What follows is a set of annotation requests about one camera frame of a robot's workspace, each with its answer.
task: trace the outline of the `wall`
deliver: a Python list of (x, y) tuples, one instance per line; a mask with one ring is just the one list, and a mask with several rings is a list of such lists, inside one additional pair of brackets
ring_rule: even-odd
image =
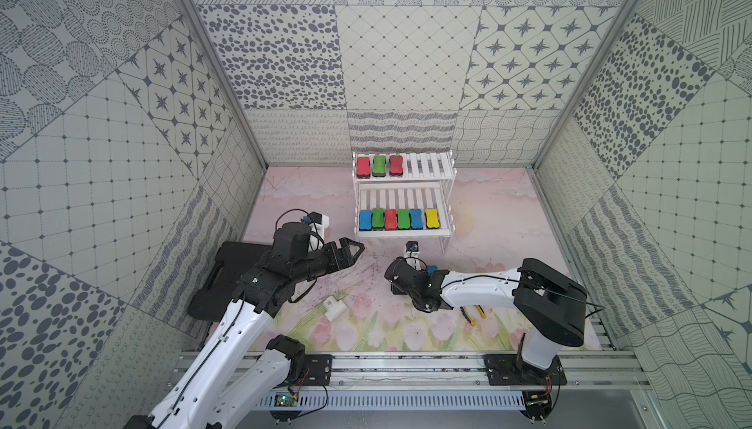
[(674, 428), (752, 423), (752, 0), (642, 0), (539, 168)]
[(121, 427), (262, 169), (173, 0), (0, 0), (0, 427)]
[(194, 0), (267, 160), (529, 164), (622, 0)]

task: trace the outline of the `white shelf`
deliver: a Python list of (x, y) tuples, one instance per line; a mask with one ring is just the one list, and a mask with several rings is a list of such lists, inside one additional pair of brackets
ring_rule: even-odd
[[(457, 170), (452, 152), (427, 153), (355, 153), (352, 159), (352, 187), (355, 189), (355, 236), (367, 238), (440, 238), (441, 249), (449, 244), (454, 234), (454, 218), (447, 204)], [(376, 155), (387, 157), (387, 175), (358, 179), (357, 159), (368, 157), (373, 167)], [(389, 175), (390, 155), (401, 155), (402, 176)], [(423, 211), (423, 228), (419, 230), (360, 231), (361, 210), (420, 209)], [(436, 209), (439, 228), (426, 227), (426, 209)]]
[[(454, 218), (447, 206), (441, 183), (433, 182), (389, 182), (361, 184), (359, 186), (360, 205), (356, 209), (355, 235), (359, 238), (418, 238), (425, 236), (452, 236)], [(372, 209), (420, 209), (423, 211), (422, 230), (371, 230), (361, 231), (358, 220), (361, 210)], [(439, 228), (426, 227), (426, 209), (438, 211)]]
[[(452, 159), (452, 152), (428, 152), (428, 153), (354, 153), (352, 159), (352, 173), (355, 183), (359, 182), (400, 182), (400, 181), (417, 181), (417, 180), (454, 180), (456, 168)], [(371, 161), (371, 169), (374, 165), (376, 155), (385, 155), (387, 157), (387, 175), (385, 177), (374, 177), (359, 179), (355, 176), (356, 161), (360, 157), (368, 157)], [(402, 176), (392, 177), (389, 174), (389, 161), (391, 155), (400, 155), (402, 157)]]

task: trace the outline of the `yellow eraser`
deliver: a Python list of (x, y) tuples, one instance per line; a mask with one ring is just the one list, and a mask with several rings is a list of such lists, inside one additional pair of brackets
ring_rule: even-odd
[(426, 228), (439, 228), (438, 224), (438, 210), (426, 209)]

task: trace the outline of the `floor mat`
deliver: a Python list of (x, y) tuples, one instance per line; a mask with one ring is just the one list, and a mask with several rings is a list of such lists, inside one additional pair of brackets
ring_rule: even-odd
[[(294, 207), (330, 217), (325, 241), (355, 239), (352, 183), (350, 168), (269, 168), (244, 241), (270, 243), (276, 218)], [(570, 275), (524, 168), (460, 168), (448, 204), (456, 234), (445, 253), (439, 240), (419, 242), (419, 257), (427, 264), (491, 273), (518, 267), (524, 258), (538, 258)], [(299, 217), (290, 213), (280, 223)], [(285, 304), (251, 350), (264, 349), (279, 333), (300, 340), (308, 351), (517, 349), (531, 329), (518, 311), (487, 307), (482, 319), (475, 308), (468, 308), (475, 320), (471, 326), (459, 310), (423, 313), (406, 296), (393, 295), (383, 274), (401, 256), (405, 241), (363, 242), (365, 251), (354, 267), (319, 279), (303, 300)], [(306, 288), (306, 283), (299, 284), (297, 294)], [(347, 304), (333, 323), (324, 317), (322, 304), (329, 295)], [(578, 349), (601, 349), (589, 320), (585, 344)]]

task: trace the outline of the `robotic arm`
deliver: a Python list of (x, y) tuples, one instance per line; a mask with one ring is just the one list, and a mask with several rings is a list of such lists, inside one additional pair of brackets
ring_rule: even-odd
[[(320, 228), (312, 231), (307, 223), (288, 222), (277, 229), (271, 249), (242, 275), (219, 327), (183, 378), (150, 415), (132, 416), (125, 429), (230, 429), (271, 389), (298, 381), (306, 348), (280, 335), (225, 388), (253, 341), (292, 301), (298, 283), (347, 269), (363, 253), (363, 244), (349, 238), (341, 238), (339, 248), (335, 242), (324, 243)], [(319, 241), (311, 241), (312, 236)], [(352, 246), (357, 247), (354, 253)]]
[(584, 342), (588, 292), (542, 261), (527, 258), (517, 269), (490, 274), (448, 270), (429, 274), (409, 261), (397, 258), (384, 277), (392, 284), (392, 293), (407, 294), (421, 312), (472, 305), (521, 311), (534, 327), (521, 343), (521, 371), (539, 377), (555, 373), (553, 360), (561, 346), (577, 347)]

